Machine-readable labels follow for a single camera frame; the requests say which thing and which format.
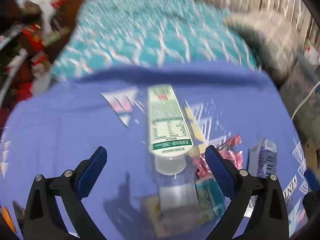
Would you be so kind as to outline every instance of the orange object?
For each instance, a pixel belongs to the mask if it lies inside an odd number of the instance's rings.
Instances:
[[[13,222],[12,222],[12,219],[11,219],[11,217],[10,217],[10,215],[9,215],[9,212],[8,212],[8,210],[7,210],[6,207],[3,207],[3,208],[2,208],[2,216],[3,216],[4,220],[7,222],[8,226],[10,227],[10,229],[11,229],[13,232],[16,233],[16,232],[17,232],[17,231],[16,231],[16,228],[14,227],[14,224],[13,224]]]

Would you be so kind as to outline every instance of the bottle label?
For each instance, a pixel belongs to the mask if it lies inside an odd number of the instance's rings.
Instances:
[[[149,150],[174,157],[193,147],[186,120],[171,85],[148,88]]]

